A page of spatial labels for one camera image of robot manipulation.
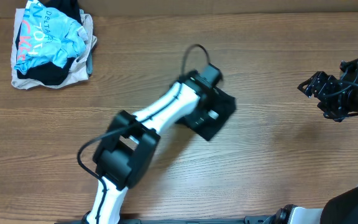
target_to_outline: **beige wall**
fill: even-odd
[[[95,16],[358,11],[358,0],[78,0]],[[14,17],[27,0],[0,0],[0,18]]]

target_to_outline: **white cloth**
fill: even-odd
[[[85,52],[75,59],[73,64],[70,67],[70,71],[68,72],[67,78],[60,85],[44,85],[42,82],[34,79],[19,79],[17,77],[17,72],[14,69],[16,64],[16,37],[19,32],[20,24],[23,20],[24,9],[16,9],[15,15],[15,23],[14,23],[14,33],[13,33],[13,41],[12,41],[12,54],[11,54],[11,67],[12,67],[12,86],[21,90],[28,90],[29,88],[33,88],[35,86],[43,85],[49,88],[61,88],[67,85],[71,85],[76,82],[84,81],[88,79],[88,74],[86,72],[86,59],[91,52],[91,49],[96,44],[97,38],[93,35],[93,21],[92,17],[89,14],[81,13],[81,21],[83,23],[83,27],[86,30],[88,35],[88,40],[85,42],[86,49]]]

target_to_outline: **black cloth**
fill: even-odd
[[[45,7],[53,7],[60,12],[66,14],[66,16],[75,19],[82,25],[80,16],[80,7],[77,0],[51,0],[45,4]],[[16,49],[19,48],[20,31],[16,37]],[[75,58],[68,58],[67,63],[63,68],[56,66],[53,62],[48,62],[43,65],[38,65],[33,68],[29,68],[27,73],[23,75],[20,70],[16,70],[17,77],[20,79],[34,79],[42,82],[44,85],[60,85],[67,78],[68,71],[73,64]]]
[[[211,140],[218,133],[230,115],[236,110],[236,99],[219,88],[215,89],[218,94],[214,97],[208,109],[196,109],[192,114],[177,121],[177,124],[184,124],[207,141]],[[208,115],[210,110],[215,111],[219,116],[213,119]]]

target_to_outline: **wooden tabletop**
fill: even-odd
[[[120,111],[157,100],[185,49],[203,44],[237,111],[206,142],[190,129],[162,136],[122,213],[146,219],[240,218],[294,203],[322,207],[357,185],[358,117],[324,119],[296,88],[358,58],[358,13],[96,17],[88,82],[61,90],[11,86],[13,20],[0,19],[0,223],[78,220],[97,181],[76,163]],[[188,68],[202,68],[201,51]],[[94,147],[83,159],[94,167]]]

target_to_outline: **pile of clothes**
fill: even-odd
[[[16,9],[12,86],[61,88],[89,79],[96,41],[92,17],[77,0],[28,0]]]

